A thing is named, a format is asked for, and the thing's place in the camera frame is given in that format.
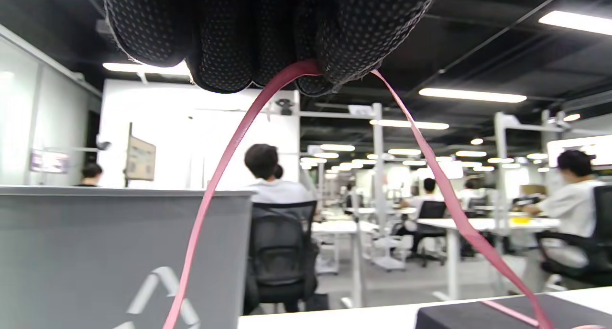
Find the person's left hand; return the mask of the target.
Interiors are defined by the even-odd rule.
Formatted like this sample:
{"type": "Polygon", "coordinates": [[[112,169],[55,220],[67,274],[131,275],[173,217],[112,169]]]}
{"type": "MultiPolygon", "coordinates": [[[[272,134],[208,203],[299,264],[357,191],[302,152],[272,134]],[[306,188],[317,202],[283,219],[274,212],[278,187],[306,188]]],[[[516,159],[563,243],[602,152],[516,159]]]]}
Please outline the person's left hand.
{"type": "Polygon", "coordinates": [[[186,62],[206,91],[266,86],[285,67],[315,60],[301,77],[311,97],[366,76],[393,52],[434,0],[104,0],[114,39],[131,59],[186,62]]]}

